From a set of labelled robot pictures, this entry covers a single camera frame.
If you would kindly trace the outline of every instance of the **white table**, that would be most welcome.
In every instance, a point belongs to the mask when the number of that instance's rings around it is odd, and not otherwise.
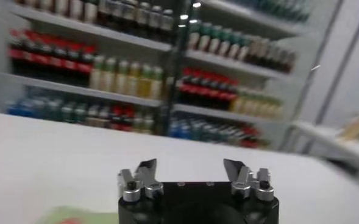
[[[0,114],[0,223],[54,206],[117,210],[116,174],[157,158],[160,181],[226,181],[223,158],[268,167],[280,223],[359,223],[359,185],[312,158]]]

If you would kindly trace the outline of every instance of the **bottle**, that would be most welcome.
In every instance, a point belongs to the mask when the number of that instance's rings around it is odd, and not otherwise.
[[[101,84],[101,75],[105,58],[98,55],[94,59],[94,68],[90,75],[90,88],[99,89]]]
[[[137,96],[138,83],[140,81],[140,64],[133,62],[130,65],[129,75],[127,77],[127,94]]]
[[[140,3],[139,8],[136,12],[136,22],[137,22],[137,35],[139,37],[147,37],[148,33],[148,14],[151,5],[148,2]]]
[[[86,104],[78,105],[75,110],[75,122],[77,124],[84,125],[86,123],[86,118],[87,118],[87,105]]]
[[[115,67],[116,59],[108,58],[106,59],[105,69],[102,72],[101,78],[101,90],[106,92],[113,92],[113,87],[115,86]]]
[[[80,20],[83,12],[83,2],[81,0],[70,0],[71,1],[71,19]]]
[[[84,21],[89,24],[97,23],[99,0],[84,0]]]
[[[222,38],[221,32],[222,26],[213,26],[211,28],[211,35],[210,35],[210,44],[207,51],[211,54],[216,54],[217,49],[220,46],[220,39]]]
[[[68,16],[68,1],[69,0],[57,0],[56,2],[56,14],[60,16]]]
[[[162,95],[162,77],[163,69],[161,67],[154,67],[154,74],[151,81],[151,90],[149,98],[159,100]]]
[[[210,41],[211,23],[203,23],[201,26],[201,38],[198,44],[199,51],[206,51]]]
[[[229,47],[231,45],[232,39],[232,29],[224,29],[222,31],[221,45],[218,51],[218,55],[221,57],[226,57]]]
[[[122,60],[119,63],[118,74],[116,76],[116,89],[115,91],[120,94],[126,94],[127,90],[127,75],[129,71],[128,61]]]
[[[236,59],[236,56],[238,55],[240,47],[241,47],[241,43],[242,43],[241,32],[234,32],[231,35],[231,40],[230,40],[231,45],[230,45],[228,53],[227,53],[227,58]]]
[[[125,33],[134,34],[137,26],[135,19],[137,2],[135,0],[124,0],[123,3],[123,21],[121,30]]]
[[[152,40],[159,40],[160,24],[162,20],[162,8],[154,5],[149,13],[148,36]]]
[[[196,50],[198,46],[199,39],[201,37],[200,35],[200,29],[201,29],[201,21],[197,21],[196,23],[190,24],[190,36],[188,41],[188,49]]]
[[[251,37],[249,35],[242,35],[241,36],[241,44],[240,50],[236,59],[240,62],[243,62],[244,59],[247,57],[249,46],[251,45]]]
[[[107,27],[110,21],[110,9],[111,5],[114,4],[116,1],[111,0],[100,0],[98,5],[98,16],[97,16],[97,23],[100,26]]]
[[[148,93],[151,89],[151,67],[147,64],[143,65],[143,70],[141,72],[141,79],[138,88],[137,95],[138,97],[147,98]]]

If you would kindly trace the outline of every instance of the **store shelf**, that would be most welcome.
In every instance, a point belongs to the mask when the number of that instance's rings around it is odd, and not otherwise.
[[[348,154],[359,162],[359,139],[343,141],[338,137],[340,130],[320,125],[315,126],[304,121],[293,122],[293,127],[311,139],[339,151],[339,154]]]
[[[242,21],[247,23],[254,23],[258,26],[259,30],[272,35],[271,38],[296,37],[306,32],[305,26],[301,24],[283,21],[232,2],[224,0],[205,0],[202,2],[202,6],[219,12],[226,12],[241,18]]]
[[[284,74],[282,72],[273,71],[271,69],[262,68],[255,65],[250,65],[248,63],[242,63],[234,60],[229,60],[226,58],[219,57],[217,55],[208,54],[201,51],[187,51],[186,53],[187,58],[191,58],[197,61],[203,61],[205,63],[229,68],[236,71],[245,72],[252,75],[257,75],[261,77],[265,77],[268,79],[288,79],[289,75]]]
[[[78,86],[66,85],[61,83],[49,82],[39,79],[32,79],[27,77],[22,77],[18,75],[0,73],[0,78],[6,80],[7,82],[20,83],[26,86],[40,87],[44,89],[51,89],[56,91],[63,91],[66,93],[80,94],[84,96],[98,97],[108,100],[117,100],[121,102],[134,103],[138,105],[144,105],[148,107],[158,107],[160,106],[159,100],[143,99],[134,96],[127,96],[117,93],[109,93],[96,89],[83,88]]]
[[[130,44],[135,44],[150,49],[155,49],[158,51],[166,52],[169,51],[171,48],[169,44],[160,43],[158,41],[152,41],[145,38],[136,37],[133,35],[128,35],[125,33],[117,32],[114,30],[106,29],[92,24],[82,23],[76,20],[61,17],[58,15],[53,15],[46,12],[41,12],[14,3],[9,4],[9,10],[18,16],[22,16],[23,18],[41,21],[49,24],[55,24],[57,26],[67,27],[85,33],[91,33],[102,37],[130,43]]]
[[[174,105],[175,111],[182,111],[187,113],[193,113],[193,114],[200,114],[204,116],[210,116],[210,117],[219,117],[222,119],[228,119],[232,121],[240,121],[240,122],[253,122],[253,123],[260,123],[260,122],[277,122],[269,119],[264,119],[261,117],[252,117],[252,116],[246,116],[243,114],[236,114],[231,113],[227,111],[222,110],[214,110],[204,107],[195,107],[195,106],[189,106],[184,104],[175,104]]]

